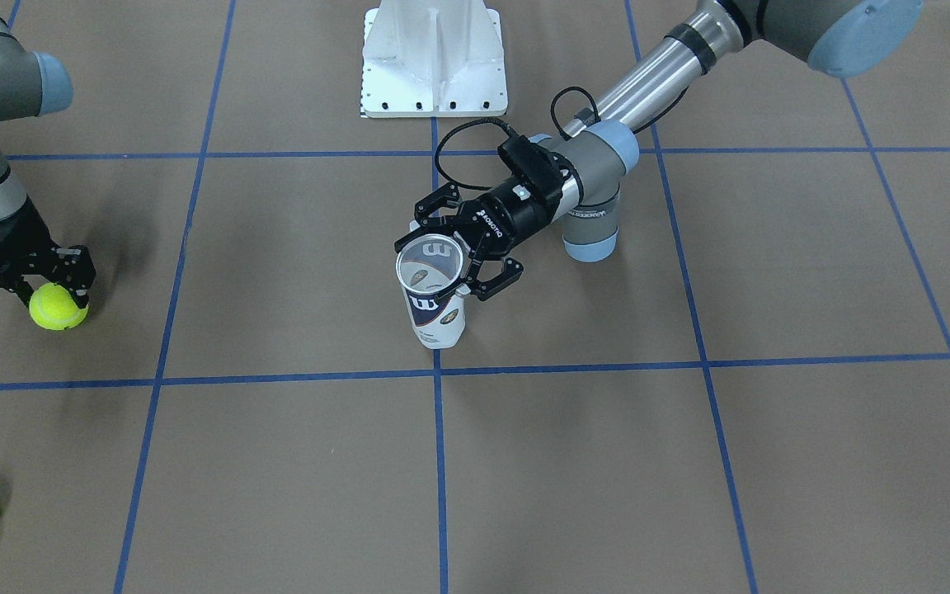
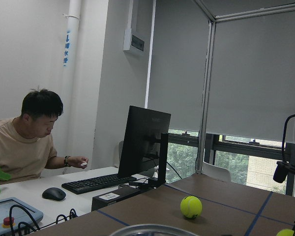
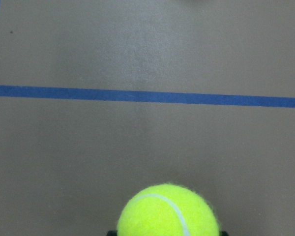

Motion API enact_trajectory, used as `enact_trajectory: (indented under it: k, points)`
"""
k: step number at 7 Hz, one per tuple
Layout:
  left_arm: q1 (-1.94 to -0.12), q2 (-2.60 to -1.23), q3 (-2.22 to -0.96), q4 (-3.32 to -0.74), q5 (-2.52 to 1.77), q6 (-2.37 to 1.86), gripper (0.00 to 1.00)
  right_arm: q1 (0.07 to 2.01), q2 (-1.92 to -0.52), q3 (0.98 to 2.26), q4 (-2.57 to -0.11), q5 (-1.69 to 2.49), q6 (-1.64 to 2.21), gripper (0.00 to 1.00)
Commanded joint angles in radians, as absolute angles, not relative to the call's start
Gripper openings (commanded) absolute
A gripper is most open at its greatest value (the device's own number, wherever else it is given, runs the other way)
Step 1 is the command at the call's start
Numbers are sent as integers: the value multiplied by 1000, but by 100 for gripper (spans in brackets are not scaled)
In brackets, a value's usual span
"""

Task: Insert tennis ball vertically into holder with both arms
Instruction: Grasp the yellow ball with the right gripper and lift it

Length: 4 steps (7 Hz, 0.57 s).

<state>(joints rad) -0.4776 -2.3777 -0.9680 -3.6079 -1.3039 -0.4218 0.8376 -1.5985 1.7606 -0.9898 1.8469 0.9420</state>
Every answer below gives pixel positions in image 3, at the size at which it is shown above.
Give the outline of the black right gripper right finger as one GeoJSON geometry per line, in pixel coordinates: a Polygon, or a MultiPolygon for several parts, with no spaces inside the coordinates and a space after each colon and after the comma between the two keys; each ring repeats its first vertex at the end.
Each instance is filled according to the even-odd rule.
{"type": "Polygon", "coordinates": [[[226,231],[221,231],[220,236],[228,236],[228,233],[226,231]]]}

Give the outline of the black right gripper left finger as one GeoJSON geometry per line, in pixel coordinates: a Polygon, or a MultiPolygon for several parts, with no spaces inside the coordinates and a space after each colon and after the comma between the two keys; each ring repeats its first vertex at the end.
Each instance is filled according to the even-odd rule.
{"type": "Polygon", "coordinates": [[[118,236],[118,232],[116,230],[109,230],[106,236],[118,236]]]}

